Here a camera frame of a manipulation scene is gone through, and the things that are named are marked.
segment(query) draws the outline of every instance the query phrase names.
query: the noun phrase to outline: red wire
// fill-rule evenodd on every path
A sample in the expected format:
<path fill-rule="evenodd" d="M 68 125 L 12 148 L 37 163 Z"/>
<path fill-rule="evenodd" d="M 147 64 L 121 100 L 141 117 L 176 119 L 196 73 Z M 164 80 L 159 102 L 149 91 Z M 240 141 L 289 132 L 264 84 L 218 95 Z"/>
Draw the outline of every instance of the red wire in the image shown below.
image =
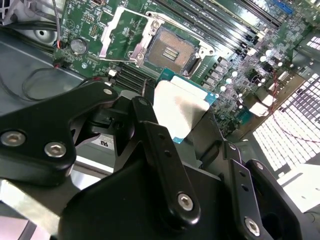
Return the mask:
<path fill-rule="evenodd" d="M 273 71 L 273 74 L 272 74 L 272 78 L 273 78 L 273 83 L 274 83 L 274 90 L 273 90 L 273 98 L 275 99 L 276 98 L 276 95 L 277 95 L 277 86 L 278 86 L 278 83 L 277 83 L 277 75 L 276 75 L 276 72 Z M 285 134 L 295 138 L 295 139 L 299 139 L 299 140 L 302 140 L 302 141 L 305 141 L 305 142 L 310 142 L 310 143 L 314 143 L 314 144 L 320 144 L 320 141 L 314 141 L 314 140 L 310 140 L 310 139 L 304 139 L 302 137 L 299 137 L 299 136 L 295 136 L 293 135 L 291 132 L 288 132 L 286 130 L 284 130 L 280 124 L 278 123 L 278 121 L 276 120 L 276 117 L 275 117 L 275 110 L 274 110 L 274 107 L 275 107 L 275 102 L 272 101 L 272 105 L 271 105 L 271 115 L 272 115 L 272 118 L 274 120 L 274 122 L 277 124 L 277 126 L 281 129 L 281 131 L 283 131 Z"/>

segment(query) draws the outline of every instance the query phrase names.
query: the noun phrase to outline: blue connector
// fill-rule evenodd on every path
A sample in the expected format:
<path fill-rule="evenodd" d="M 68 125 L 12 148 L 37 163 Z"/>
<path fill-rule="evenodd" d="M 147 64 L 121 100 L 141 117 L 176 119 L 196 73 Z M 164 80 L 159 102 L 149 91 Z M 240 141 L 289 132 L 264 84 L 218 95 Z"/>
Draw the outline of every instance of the blue connector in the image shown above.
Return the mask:
<path fill-rule="evenodd" d="M 273 2 L 278 8 L 280 8 L 286 14 L 291 15 L 294 13 L 294 11 L 290 7 L 288 7 L 286 4 L 284 4 L 283 2 L 281 2 L 279 0 L 273 0 Z"/>

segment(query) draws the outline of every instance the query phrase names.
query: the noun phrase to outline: sticker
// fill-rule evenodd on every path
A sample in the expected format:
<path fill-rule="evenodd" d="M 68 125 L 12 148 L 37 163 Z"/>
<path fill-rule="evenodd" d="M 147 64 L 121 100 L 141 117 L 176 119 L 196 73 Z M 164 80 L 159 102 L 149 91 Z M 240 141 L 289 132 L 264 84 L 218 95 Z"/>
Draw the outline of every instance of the sticker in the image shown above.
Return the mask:
<path fill-rule="evenodd" d="M 115 150 L 114 136 L 112 135 L 101 134 L 99 138 L 93 140 L 92 143 L 113 151 Z"/>

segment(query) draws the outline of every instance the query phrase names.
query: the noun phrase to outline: motherboard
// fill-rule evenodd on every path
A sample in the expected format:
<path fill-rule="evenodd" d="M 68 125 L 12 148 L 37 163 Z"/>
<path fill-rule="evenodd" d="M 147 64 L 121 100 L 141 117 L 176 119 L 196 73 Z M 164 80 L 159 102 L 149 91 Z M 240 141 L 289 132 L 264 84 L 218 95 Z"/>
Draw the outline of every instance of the motherboard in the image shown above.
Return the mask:
<path fill-rule="evenodd" d="M 67 0 L 54 60 L 137 93 L 170 70 L 215 95 L 227 135 L 252 116 L 243 99 L 286 73 L 319 23 L 305 0 Z"/>

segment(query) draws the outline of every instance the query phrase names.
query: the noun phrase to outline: silver screw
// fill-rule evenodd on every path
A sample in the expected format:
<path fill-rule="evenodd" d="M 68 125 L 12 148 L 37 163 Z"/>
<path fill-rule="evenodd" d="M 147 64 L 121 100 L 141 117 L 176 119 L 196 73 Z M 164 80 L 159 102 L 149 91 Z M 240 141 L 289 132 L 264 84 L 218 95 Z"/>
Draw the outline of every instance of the silver screw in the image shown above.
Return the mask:
<path fill-rule="evenodd" d="M 187 194 L 184 193 L 180 193 L 178 195 L 178 203 L 186 211 L 191 211 L 194 208 L 194 202 Z"/>
<path fill-rule="evenodd" d="M 144 100 L 143 98 L 140 98 L 140 99 L 139 99 L 139 102 L 140 102 L 141 104 L 145 105 L 145 106 L 148 105 L 148 103 L 146 102 L 146 100 Z"/>
<path fill-rule="evenodd" d="M 112 91 L 110 89 L 103 89 L 104 93 L 105 94 L 108 94 L 108 95 L 111 95 L 112 94 Z"/>
<path fill-rule="evenodd" d="M 255 164 L 259 169 L 261 169 L 261 170 L 264 169 L 264 166 L 262 166 L 262 164 L 260 162 L 256 162 Z"/>
<path fill-rule="evenodd" d="M 244 223 L 245 226 L 248 228 L 248 230 L 250 231 L 250 233 L 252 233 L 253 235 L 255 235 L 256 237 L 260 236 L 260 229 L 258 227 L 258 225 L 255 223 L 255 221 L 253 221 L 251 218 L 246 217 L 244 219 Z"/>
<path fill-rule="evenodd" d="M 18 147 L 26 141 L 26 136 L 18 131 L 7 131 L 1 135 L 1 143 L 9 147 Z"/>
<path fill-rule="evenodd" d="M 159 22 L 154 21 L 154 22 L 152 23 L 152 26 L 153 26 L 155 29 L 157 29 L 157 28 L 160 27 L 160 24 L 159 24 Z"/>
<path fill-rule="evenodd" d="M 142 60 L 142 59 L 144 59 L 144 55 L 142 53 L 138 53 L 137 58 L 139 60 Z"/>
<path fill-rule="evenodd" d="M 230 146 L 230 148 L 231 148 L 232 150 L 237 150 L 237 148 L 236 148 L 236 146 L 235 146 L 235 145 L 233 145 L 233 144 L 229 143 L 229 146 Z"/>
<path fill-rule="evenodd" d="M 60 143 L 60 142 L 49 142 L 47 145 L 44 147 L 44 152 L 52 158 L 61 158 L 63 157 L 67 149 L 66 147 Z"/>

